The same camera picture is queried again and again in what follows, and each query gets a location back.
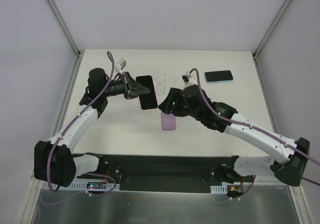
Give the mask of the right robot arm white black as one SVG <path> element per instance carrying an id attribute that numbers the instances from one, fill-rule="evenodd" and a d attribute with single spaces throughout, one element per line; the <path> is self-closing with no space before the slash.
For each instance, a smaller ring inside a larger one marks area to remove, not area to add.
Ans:
<path id="1" fill-rule="evenodd" d="M 171 88 L 159 109 L 176 117 L 191 116 L 208 129 L 237 137 L 267 154 L 266 157 L 237 157 L 234 164 L 225 168 L 228 180 L 274 175 L 289 186 L 300 185 L 310 150 L 307 139 L 294 140 L 260 127 L 235 108 L 223 102 L 212 102 L 197 85 Z"/>

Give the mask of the purple phone black screen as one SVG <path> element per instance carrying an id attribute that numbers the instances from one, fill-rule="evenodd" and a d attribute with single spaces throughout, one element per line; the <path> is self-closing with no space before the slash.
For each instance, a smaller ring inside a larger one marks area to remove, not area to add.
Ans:
<path id="1" fill-rule="evenodd" d="M 173 114 L 161 112 L 161 128 L 164 131 L 173 131 L 176 129 L 176 118 Z"/>

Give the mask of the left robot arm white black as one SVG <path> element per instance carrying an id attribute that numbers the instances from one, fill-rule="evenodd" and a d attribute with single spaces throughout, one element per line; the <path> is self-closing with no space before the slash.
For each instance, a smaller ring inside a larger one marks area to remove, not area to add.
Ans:
<path id="1" fill-rule="evenodd" d="M 34 148 L 33 175 L 36 179 L 67 187 L 75 177 L 89 173 L 99 179 L 106 167 L 98 154 L 74 157 L 73 152 L 86 130 L 104 112 L 110 96 L 134 99 L 150 90 L 136 82 L 128 72 L 110 80 L 102 68 L 88 74 L 88 86 L 71 121 L 48 141 L 38 141 Z"/>

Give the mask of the clear purple phone case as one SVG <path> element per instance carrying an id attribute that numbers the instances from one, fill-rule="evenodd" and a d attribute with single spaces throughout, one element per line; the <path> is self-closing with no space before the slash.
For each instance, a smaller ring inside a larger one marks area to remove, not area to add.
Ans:
<path id="1" fill-rule="evenodd" d="M 156 95 L 165 95 L 166 93 L 166 74 L 156 73 L 153 75 L 153 83 Z"/>

